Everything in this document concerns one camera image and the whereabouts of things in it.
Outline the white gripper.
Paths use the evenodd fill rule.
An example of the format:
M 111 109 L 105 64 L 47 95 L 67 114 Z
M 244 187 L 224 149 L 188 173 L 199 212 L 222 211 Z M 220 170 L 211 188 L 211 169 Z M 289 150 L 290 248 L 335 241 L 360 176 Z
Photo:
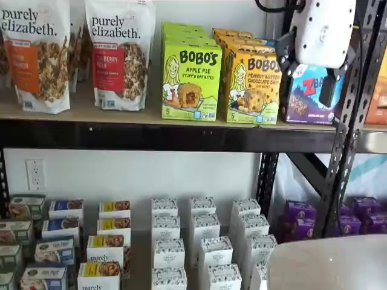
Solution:
M 356 11 L 355 0 L 303 1 L 295 11 L 290 30 L 276 41 L 283 74 L 292 76 L 299 64 L 327 68 L 319 101 L 331 106 L 350 45 Z

